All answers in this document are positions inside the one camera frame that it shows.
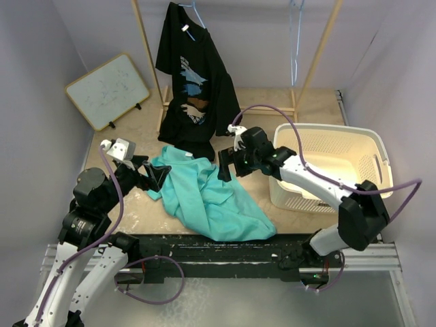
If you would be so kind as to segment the teal t shirt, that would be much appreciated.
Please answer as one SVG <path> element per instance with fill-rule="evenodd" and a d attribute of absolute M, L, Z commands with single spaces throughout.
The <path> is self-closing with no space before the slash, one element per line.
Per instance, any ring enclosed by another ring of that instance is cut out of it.
<path fill-rule="evenodd" d="M 219 180 L 219 167 L 208 159 L 165 146 L 151 164 L 171 171 L 159 191 L 148 191 L 149 197 L 160 200 L 187 229 L 220 242 L 265 240 L 277 233 L 245 188 L 237 180 Z"/>

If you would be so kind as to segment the black t shirt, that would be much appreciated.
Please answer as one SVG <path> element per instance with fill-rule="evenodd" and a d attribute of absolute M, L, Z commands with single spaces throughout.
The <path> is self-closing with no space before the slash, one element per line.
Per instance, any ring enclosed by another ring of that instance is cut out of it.
<path fill-rule="evenodd" d="M 174 2 L 168 5 L 155 67 L 172 79 L 159 141 L 214 161 L 211 138 L 226 134 L 240 106 L 210 33 Z"/>

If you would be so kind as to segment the light blue wire hanger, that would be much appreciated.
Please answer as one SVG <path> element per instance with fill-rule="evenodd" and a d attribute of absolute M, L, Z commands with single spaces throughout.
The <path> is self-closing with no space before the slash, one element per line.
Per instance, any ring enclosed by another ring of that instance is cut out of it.
<path fill-rule="evenodd" d="M 298 62 L 300 54 L 300 38 L 302 16 L 305 8 L 305 0 L 289 1 L 289 23 L 290 23 L 290 73 L 291 86 L 295 87 L 298 81 Z"/>

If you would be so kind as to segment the blue hanger of black shirt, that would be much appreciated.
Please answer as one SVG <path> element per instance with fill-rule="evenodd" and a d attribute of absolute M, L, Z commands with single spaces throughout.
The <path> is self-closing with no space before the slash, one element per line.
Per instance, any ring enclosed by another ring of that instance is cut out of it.
<path fill-rule="evenodd" d="M 202 20 L 202 17 L 197 9 L 196 1 L 191 1 L 190 3 L 179 3 L 179 7 L 183 8 L 192 23 L 183 22 L 181 25 L 181 31 L 189 36 L 189 38 L 195 42 L 196 39 L 191 32 L 193 25 L 199 26 L 202 30 L 206 30 L 206 25 Z"/>

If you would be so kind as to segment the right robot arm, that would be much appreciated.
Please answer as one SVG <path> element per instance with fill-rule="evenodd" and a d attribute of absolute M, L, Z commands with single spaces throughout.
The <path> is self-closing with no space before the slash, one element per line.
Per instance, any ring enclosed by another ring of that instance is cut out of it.
<path fill-rule="evenodd" d="M 220 180 L 231 181 L 230 165 L 234 165 L 239 177 L 259 170 L 308 191 L 336 210 L 337 224 L 315 232 L 306 242 L 302 256 L 308 265 L 319 266 L 328 254 L 342 249 L 365 250 L 389 224 L 384 201 L 371 181 L 351 183 L 329 177 L 304 161 L 302 151 L 275 147 L 261 127 L 228 125 L 227 134 L 234 141 L 231 147 L 219 152 Z"/>

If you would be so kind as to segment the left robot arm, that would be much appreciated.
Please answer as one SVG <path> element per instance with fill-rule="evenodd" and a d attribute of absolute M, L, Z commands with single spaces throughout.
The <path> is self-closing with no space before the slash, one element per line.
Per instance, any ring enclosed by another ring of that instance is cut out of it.
<path fill-rule="evenodd" d="M 141 155 L 132 161 L 131 168 L 117 163 L 109 175 L 100 168 L 79 174 L 46 284 L 30 314 L 16 326 L 84 326 L 110 280 L 123 266 L 139 262 L 139 240 L 114 233 L 108 213 L 122 206 L 123 197 L 135 187 L 159 191 L 171 167 L 155 167 Z"/>

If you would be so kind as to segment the wooden clothes rack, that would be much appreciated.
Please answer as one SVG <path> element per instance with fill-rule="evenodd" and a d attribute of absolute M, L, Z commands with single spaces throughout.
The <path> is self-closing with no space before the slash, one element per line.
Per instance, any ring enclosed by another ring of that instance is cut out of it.
<path fill-rule="evenodd" d="M 294 119 L 298 118 L 299 108 L 301 107 L 301 103 L 303 103 L 303 99 L 305 98 L 307 90 L 311 86 L 312 79 L 316 73 L 317 67 L 320 63 L 320 59 L 321 59 L 323 52 L 324 52 L 324 48 L 328 42 L 328 38 L 330 37 L 330 34 L 333 30 L 334 24 L 335 24 L 336 19 L 339 15 L 339 12 L 341 10 L 342 5 L 343 5 L 342 1 L 335 1 L 334 2 L 331 13 L 328 17 L 327 23 L 326 23 L 324 30 L 322 32 L 322 36 L 320 38 L 319 44 L 317 45 L 317 49 L 315 51 L 313 59 L 311 60 L 311 64 L 310 64 L 309 70 L 307 72 L 307 75 L 305 77 L 305 81 L 303 83 L 302 88 L 300 89 L 300 93 L 295 94 L 295 86 L 291 87 L 290 95 L 291 95 L 292 105 L 290 107 L 282 107 L 277 112 L 274 111 L 274 109 L 272 109 L 272 108 L 269 108 L 266 106 L 261 106 L 261 105 L 255 105 L 253 107 L 242 106 L 240 108 L 242 113 L 248 113 L 248 114 L 252 114 L 252 115 L 262 115 L 262 116 L 277 116 L 281 113 L 284 113 L 286 116 L 289 114 L 292 115 L 292 117 Z M 156 69 L 155 69 L 155 63 L 153 60 L 153 56 L 151 54 L 151 49 L 149 46 L 149 41 L 147 38 L 146 29 L 145 29 L 144 22 L 142 19 L 140 5 L 137 1 L 132 1 L 131 6 L 132 6 L 132 10 L 134 12 L 134 16 L 136 18 L 137 26 L 139 28 L 139 32 L 141 35 L 141 40 L 142 40 L 142 43 L 144 46 L 145 53 L 148 57 L 149 66 L 151 68 L 152 76 L 153 76 L 154 83 L 155 83 L 155 86 L 157 88 L 157 93 L 158 93 L 159 100 L 160 100 L 158 120 L 157 120 L 157 125 L 155 128 L 155 131 L 159 132 L 160 127 L 161 127 L 161 123 L 164 119 L 164 115 L 167 112 L 168 106 L 169 106 L 169 102 L 167 101 L 168 87 L 161 88 L 159 85 L 159 80 L 158 80 Z"/>

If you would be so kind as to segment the small whiteboard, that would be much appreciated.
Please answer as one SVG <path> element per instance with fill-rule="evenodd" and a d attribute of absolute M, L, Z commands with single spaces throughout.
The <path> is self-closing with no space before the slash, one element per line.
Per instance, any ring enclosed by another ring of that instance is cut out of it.
<path fill-rule="evenodd" d="M 88 124 L 101 131 L 131 109 L 141 109 L 148 90 L 134 62 L 121 53 L 65 87 L 65 93 Z"/>

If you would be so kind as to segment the white laundry basket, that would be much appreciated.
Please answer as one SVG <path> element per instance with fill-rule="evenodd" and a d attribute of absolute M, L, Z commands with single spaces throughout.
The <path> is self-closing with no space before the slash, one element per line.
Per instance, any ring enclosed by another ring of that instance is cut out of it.
<path fill-rule="evenodd" d="M 393 186 L 390 160 L 382 139 L 370 129 L 317 123 L 297 123 L 306 161 L 330 178 L 361 184 L 368 180 L 378 189 Z M 304 189 L 269 178 L 270 199 L 278 208 L 333 214 L 335 210 Z"/>

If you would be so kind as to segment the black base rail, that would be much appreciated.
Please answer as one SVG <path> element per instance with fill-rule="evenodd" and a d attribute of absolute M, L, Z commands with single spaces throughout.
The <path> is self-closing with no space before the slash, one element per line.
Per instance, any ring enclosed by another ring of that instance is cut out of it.
<path fill-rule="evenodd" d="M 277 234 L 267 240 L 217 242 L 190 234 L 139 234 L 140 257 L 152 259 L 124 268 L 121 284 L 163 283 L 167 278 L 279 279 L 325 285 L 340 268 L 335 251 L 318 257 L 307 250 L 307 234 Z"/>

